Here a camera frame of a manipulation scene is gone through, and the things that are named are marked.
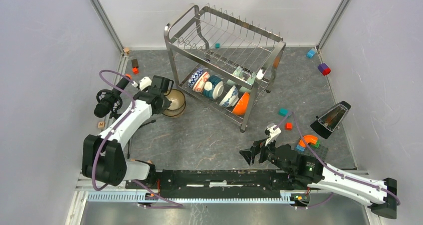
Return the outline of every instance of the microphone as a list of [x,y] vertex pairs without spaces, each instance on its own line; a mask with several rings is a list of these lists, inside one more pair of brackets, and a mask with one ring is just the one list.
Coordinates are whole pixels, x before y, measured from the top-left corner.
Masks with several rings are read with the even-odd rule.
[[[129,74],[126,74],[125,76],[131,79],[131,76]],[[121,78],[121,80],[118,82],[116,87],[123,90],[128,84],[129,84],[129,80],[125,78]],[[100,90],[97,93],[98,104],[95,106],[94,115],[98,118],[103,118],[110,111],[113,110],[115,103],[120,102],[120,105],[122,105],[122,99],[119,96],[120,94],[121,92],[115,88],[113,88],[112,90]]]

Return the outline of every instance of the orange bowl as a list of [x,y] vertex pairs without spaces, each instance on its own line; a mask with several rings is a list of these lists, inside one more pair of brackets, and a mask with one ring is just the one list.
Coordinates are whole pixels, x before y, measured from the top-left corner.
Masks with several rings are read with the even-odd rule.
[[232,114],[242,116],[247,112],[248,101],[250,100],[250,94],[244,93],[239,102],[235,105],[232,110]]

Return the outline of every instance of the bowl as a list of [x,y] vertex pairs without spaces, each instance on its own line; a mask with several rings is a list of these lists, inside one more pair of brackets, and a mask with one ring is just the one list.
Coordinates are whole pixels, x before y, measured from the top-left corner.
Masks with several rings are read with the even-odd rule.
[[[232,75],[233,75],[233,76],[236,76],[236,77],[238,77],[238,78],[240,78],[240,79],[244,79],[244,76],[242,75],[242,67],[241,67],[241,66],[238,66],[238,67],[236,68],[236,70],[232,73]],[[228,79],[228,80],[227,80],[226,84],[227,84],[227,85],[229,85],[229,86],[234,86],[234,85],[236,85],[236,83],[235,83],[235,82],[233,82],[233,81],[232,81],[232,80],[230,80],[230,79]]]
[[167,110],[174,111],[180,109],[185,104],[185,95],[177,89],[172,89],[170,92],[168,90],[167,95],[165,96],[171,104]]
[[225,95],[223,100],[219,103],[223,108],[234,106],[238,102],[238,89],[234,86]]
[[176,109],[176,110],[165,110],[163,112],[163,115],[169,118],[179,118],[181,115],[183,115],[183,113],[185,112],[185,108],[187,107],[187,103],[185,102],[181,108]]
[[[251,85],[253,85],[253,83],[254,83],[254,81],[255,81],[255,77],[257,76],[257,74],[255,73],[255,72],[253,72],[252,74],[251,74],[251,76],[247,79],[247,82],[249,83],[249,84],[251,84]],[[250,89],[247,89],[247,88],[245,88],[245,87],[241,87],[240,89],[239,89],[239,92],[240,93],[251,93],[251,90]]]
[[235,108],[232,110],[232,114],[242,116],[247,112],[248,102],[250,100],[250,94],[245,93],[235,105]]
[[201,68],[198,68],[188,79],[188,87],[192,88],[197,83],[197,80],[201,77],[201,75],[204,74],[204,70]]
[[204,85],[206,84],[207,80],[210,78],[210,74],[206,71],[204,74],[200,76],[197,80],[196,84],[193,87],[193,91],[202,93],[204,89]]
[[223,85],[219,77],[212,75],[204,85],[203,95],[209,99],[217,99],[223,93]]

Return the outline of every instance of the orange arch block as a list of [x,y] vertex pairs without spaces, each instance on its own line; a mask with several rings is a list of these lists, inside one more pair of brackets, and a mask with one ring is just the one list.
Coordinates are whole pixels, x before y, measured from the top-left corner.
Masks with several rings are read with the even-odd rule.
[[[319,138],[317,138],[316,136],[313,136],[313,135],[306,135],[306,136],[304,136],[304,140],[307,142],[307,144],[311,144],[311,145],[313,145],[315,147],[318,147],[319,144],[320,144],[319,143]],[[299,145],[301,147],[303,147],[303,148],[307,148],[307,146],[305,146],[305,144],[304,144],[304,142],[303,142],[302,139],[300,139]]]

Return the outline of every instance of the black metronome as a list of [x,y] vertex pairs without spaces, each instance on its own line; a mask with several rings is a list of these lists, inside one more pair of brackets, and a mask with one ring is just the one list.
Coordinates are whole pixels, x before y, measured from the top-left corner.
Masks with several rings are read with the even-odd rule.
[[326,111],[322,116],[318,117],[310,127],[318,135],[327,139],[338,128],[350,109],[351,105],[349,103],[341,101]]

